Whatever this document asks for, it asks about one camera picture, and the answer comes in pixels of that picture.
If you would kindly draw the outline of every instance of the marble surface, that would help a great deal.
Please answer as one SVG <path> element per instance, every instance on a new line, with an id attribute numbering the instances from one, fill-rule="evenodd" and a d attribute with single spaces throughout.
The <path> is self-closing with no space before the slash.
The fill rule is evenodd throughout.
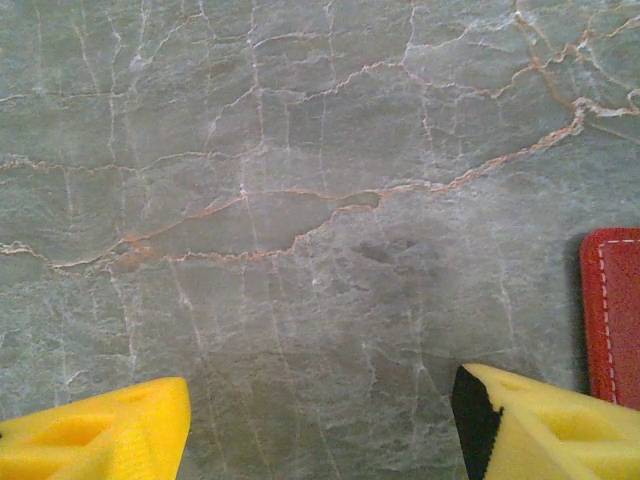
<path id="1" fill-rule="evenodd" d="M 462 479 L 463 361 L 585 389 L 640 5 L 1 0 L 0 415 L 188 379 L 181 479 Z"/>

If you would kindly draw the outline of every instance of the gray marble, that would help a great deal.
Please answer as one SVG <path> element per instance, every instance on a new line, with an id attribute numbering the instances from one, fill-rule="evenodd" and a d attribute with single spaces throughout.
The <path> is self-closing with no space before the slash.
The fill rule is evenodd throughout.
<path id="1" fill-rule="evenodd" d="M 478 361 L 585 389 L 635 0 L 0 1 L 0 415 L 188 379 L 182 479 L 462 479 Z"/>

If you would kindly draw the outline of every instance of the red leather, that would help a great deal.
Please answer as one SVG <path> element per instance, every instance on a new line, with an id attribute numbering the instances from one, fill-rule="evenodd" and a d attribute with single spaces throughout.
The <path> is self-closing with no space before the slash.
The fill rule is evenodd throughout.
<path id="1" fill-rule="evenodd" d="M 591 394 L 640 410 L 640 228 L 603 228 L 580 248 Z"/>

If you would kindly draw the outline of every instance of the black foam edge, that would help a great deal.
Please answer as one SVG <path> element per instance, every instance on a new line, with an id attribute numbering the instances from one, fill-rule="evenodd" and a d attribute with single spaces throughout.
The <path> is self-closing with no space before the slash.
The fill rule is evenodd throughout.
<path id="1" fill-rule="evenodd" d="M 487 387 L 464 366 L 456 372 L 451 407 L 469 480 L 483 480 L 504 408 L 493 409 Z"/>

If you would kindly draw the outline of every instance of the white stitching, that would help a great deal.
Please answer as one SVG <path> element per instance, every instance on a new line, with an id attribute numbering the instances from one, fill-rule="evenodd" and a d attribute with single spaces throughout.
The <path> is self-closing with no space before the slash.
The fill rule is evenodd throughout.
<path id="1" fill-rule="evenodd" d="M 609 240 L 607 242 L 598 245 L 598 257 L 600 258 L 600 277 L 602 286 L 602 307 L 604 310 L 604 334 L 607 338 L 607 356 L 609 360 L 609 377 L 611 379 L 611 396 L 613 403 L 618 403 L 618 395 L 616 393 L 616 376 L 613 369 L 613 353 L 611 350 L 611 329 L 609 328 L 609 303 L 607 301 L 607 276 L 604 273 L 604 252 L 602 251 L 605 245 L 615 245 L 617 243 L 636 243 L 640 240 Z"/>

